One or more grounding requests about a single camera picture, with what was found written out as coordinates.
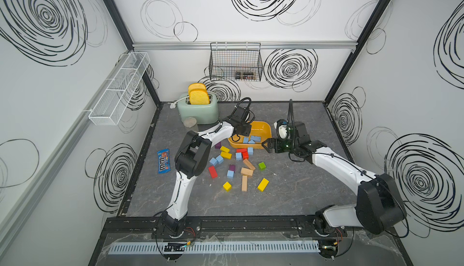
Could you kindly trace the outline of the yellow plastic tub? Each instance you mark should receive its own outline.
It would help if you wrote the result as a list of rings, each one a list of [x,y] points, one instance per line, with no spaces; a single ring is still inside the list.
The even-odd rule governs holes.
[[[248,137],[249,139],[251,136],[260,137],[260,141],[255,141],[254,144],[247,144],[244,142],[244,136],[233,136],[228,138],[228,142],[230,146],[233,148],[254,148],[257,150],[263,150],[263,146],[261,145],[262,142],[266,141],[269,138],[272,138],[272,130],[268,123],[264,121],[253,121],[251,123],[251,133]]]

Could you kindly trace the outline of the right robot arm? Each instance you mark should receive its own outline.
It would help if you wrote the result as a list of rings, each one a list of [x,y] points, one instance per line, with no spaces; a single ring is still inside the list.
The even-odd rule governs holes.
[[[343,182],[355,195],[356,203],[345,206],[327,206],[315,214],[315,228],[321,235],[340,227],[364,228],[380,234],[406,220],[406,208],[394,179],[376,175],[343,158],[326,144],[312,140],[302,122],[283,119],[275,122],[276,137],[262,142],[267,152],[287,152],[299,162],[324,169]]]

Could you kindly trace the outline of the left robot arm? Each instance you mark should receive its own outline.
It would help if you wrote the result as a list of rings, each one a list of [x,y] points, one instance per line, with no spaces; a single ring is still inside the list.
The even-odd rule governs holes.
[[[168,207],[161,212],[159,221],[169,235],[182,235],[188,213],[193,185],[209,163],[212,146],[235,135],[248,137],[254,113],[247,105],[234,106],[232,113],[203,131],[188,131],[175,155],[176,180]]]

